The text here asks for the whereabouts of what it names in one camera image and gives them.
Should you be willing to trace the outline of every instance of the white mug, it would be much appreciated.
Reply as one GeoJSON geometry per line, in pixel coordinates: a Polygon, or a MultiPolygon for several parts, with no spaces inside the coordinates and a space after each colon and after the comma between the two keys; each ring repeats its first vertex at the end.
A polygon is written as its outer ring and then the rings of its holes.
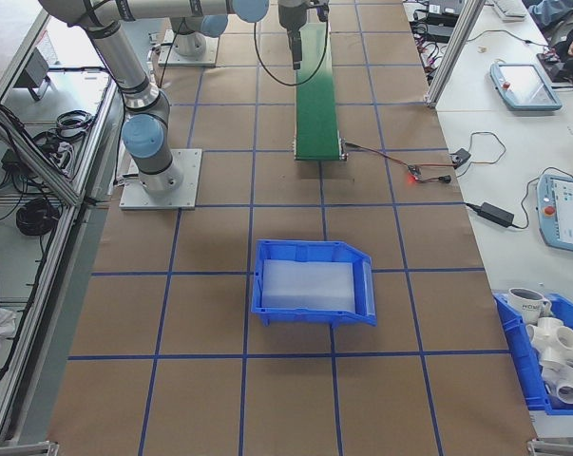
{"type": "Polygon", "coordinates": [[[543,294],[527,288],[510,288],[507,303],[522,317],[526,325],[537,325],[540,316],[550,316],[552,303],[543,294]]]}

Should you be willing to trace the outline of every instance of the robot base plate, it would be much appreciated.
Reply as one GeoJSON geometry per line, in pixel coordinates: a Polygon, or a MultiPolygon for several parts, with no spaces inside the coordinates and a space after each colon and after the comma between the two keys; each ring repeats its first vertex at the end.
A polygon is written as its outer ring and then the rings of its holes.
{"type": "MultiPolygon", "coordinates": [[[[168,193],[150,194],[138,179],[128,180],[120,202],[122,209],[195,209],[201,169],[201,149],[172,149],[172,155],[183,173],[181,185],[168,193]]],[[[138,173],[132,161],[128,174],[138,173]]]]}
{"type": "MultiPolygon", "coordinates": [[[[162,46],[160,53],[160,67],[215,67],[217,65],[217,56],[219,55],[219,38],[204,37],[206,40],[206,49],[200,55],[184,56],[180,55],[175,49],[170,52],[170,58],[166,62],[170,46],[162,46]]],[[[163,43],[172,43],[174,41],[174,32],[169,28],[165,31],[163,43]]]]}

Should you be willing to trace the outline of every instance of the power adapter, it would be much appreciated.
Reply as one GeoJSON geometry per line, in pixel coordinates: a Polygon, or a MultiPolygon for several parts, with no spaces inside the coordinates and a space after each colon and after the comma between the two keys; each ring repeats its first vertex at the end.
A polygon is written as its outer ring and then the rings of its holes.
{"type": "Polygon", "coordinates": [[[488,202],[483,202],[482,205],[477,204],[470,204],[466,203],[466,206],[469,207],[472,211],[478,214],[483,219],[487,219],[492,221],[493,223],[497,223],[498,225],[502,225],[506,228],[513,226],[512,221],[514,221],[514,214],[505,211],[499,207],[493,206],[488,202]]]}
{"type": "Polygon", "coordinates": [[[11,149],[6,150],[5,154],[3,154],[3,157],[1,158],[1,167],[6,173],[10,174],[24,172],[24,170],[27,169],[16,153],[11,149]]]}
{"type": "Polygon", "coordinates": [[[466,164],[466,162],[469,160],[470,157],[471,154],[467,152],[467,150],[464,149],[463,147],[454,154],[450,154],[450,160],[453,162],[453,167],[455,169],[466,164]]]}

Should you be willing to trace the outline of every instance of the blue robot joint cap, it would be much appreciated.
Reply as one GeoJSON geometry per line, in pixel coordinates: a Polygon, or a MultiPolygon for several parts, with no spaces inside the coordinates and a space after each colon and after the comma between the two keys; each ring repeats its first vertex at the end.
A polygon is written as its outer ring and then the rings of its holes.
{"type": "Polygon", "coordinates": [[[125,123],[122,138],[134,158],[149,159],[162,149],[162,124],[148,114],[139,114],[125,123]]]}

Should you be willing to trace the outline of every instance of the touchscreen display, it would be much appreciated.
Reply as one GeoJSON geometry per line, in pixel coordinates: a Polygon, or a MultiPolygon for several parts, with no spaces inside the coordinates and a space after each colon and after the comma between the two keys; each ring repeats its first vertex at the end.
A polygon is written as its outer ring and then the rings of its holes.
{"type": "Polygon", "coordinates": [[[534,66],[500,66],[518,105],[553,105],[552,97],[534,66]]]}
{"type": "Polygon", "coordinates": [[[552,194],[556,203],[558,238],[573,244],[573,182],[553,179],[552,194]]]}

